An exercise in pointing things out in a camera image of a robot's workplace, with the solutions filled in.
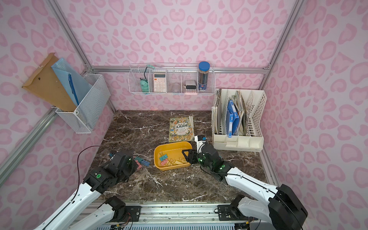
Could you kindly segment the pink binder clip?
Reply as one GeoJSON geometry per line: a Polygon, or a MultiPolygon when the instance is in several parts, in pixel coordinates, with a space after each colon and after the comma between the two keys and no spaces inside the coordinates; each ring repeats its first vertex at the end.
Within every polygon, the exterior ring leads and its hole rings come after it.
{"type": "Polygon", "coordinates": [[[142,165],[138,161],[136,161],[136,164],[137,164],[137,170],[140,170],[142,168],[142,165]]]}

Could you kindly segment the blue binder clip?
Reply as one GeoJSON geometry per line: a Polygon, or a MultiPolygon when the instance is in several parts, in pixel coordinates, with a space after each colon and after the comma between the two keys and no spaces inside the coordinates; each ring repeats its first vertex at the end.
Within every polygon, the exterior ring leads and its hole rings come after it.
{"type": "Polygon", "coordinates": [[[149,167],[150,166],[150,163],[147,162],[147,161],[145,161],[145,160],[141,161],[141,164],[144,165],[144,166],[146,166],[146,167],[149,167]]]}

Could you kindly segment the yellow plastic storage tray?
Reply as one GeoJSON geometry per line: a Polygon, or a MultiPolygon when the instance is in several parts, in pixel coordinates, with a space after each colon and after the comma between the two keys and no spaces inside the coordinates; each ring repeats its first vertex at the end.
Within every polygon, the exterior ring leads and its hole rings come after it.
{"type": "Polygon", "coordinates": [[[161,171],[189,167],[186,156],[191,149],[187,141],[159,145],[154,150],[154,165],[161,171]]]}

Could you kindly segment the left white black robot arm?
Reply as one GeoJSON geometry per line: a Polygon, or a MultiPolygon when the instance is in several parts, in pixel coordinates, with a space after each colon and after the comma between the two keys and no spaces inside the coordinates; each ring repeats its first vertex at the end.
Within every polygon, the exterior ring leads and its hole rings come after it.
{"type": "Polygon", "coordinates": [[[66,230],[93,201],[107,189],[125,183],[137,170],[133,154],[127,150],[112,152],[113,157],[92,169],[76,191],[37,230],[66,230]]]}

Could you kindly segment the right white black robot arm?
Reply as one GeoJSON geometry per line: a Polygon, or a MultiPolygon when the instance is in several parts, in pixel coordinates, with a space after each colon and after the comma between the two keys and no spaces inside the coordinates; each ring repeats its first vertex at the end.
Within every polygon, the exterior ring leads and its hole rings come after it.
{"type": "Polygon", "coordinates": [[[243,216],[255,217],[273,225],[276,230],[301,230],[308,212],[294,191],[287,185],[270,185],[242,172],[235,165],[220,157],[214,146],[203,135],[195,136],[196,149],[182,151],[190,164],[200,168],[217,181],[239,189],[256,201],[247,197],[233,200],[235,210],[243,216]]]}

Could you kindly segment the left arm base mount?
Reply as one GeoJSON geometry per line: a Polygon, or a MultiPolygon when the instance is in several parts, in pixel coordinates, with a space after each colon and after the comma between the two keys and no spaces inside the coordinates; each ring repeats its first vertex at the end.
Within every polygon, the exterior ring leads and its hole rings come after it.
{"type": "Polygon", "coordinates": [[[107,199],[99,209],[108,216],[107,222],[138,222],[142,206],[127,206],[124,201],[116,196],[107,199]]]}

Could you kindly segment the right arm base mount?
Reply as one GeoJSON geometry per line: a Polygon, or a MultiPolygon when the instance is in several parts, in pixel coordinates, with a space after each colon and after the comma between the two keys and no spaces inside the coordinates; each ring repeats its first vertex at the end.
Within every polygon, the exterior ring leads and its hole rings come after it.
{"type": "Polygon", "coordinates": [[[220,221],[230,221],[230,220],[239,220],[239,221],[254,221],[258,220],[258,218],[248,217],[241,213],[238,208],[240,202],[242,200],[248,201],[251,200],[244,195],[238,195],[230,204],[225,205],[217,205],[214,209],[214,213],[218,214],[220,221]]]}

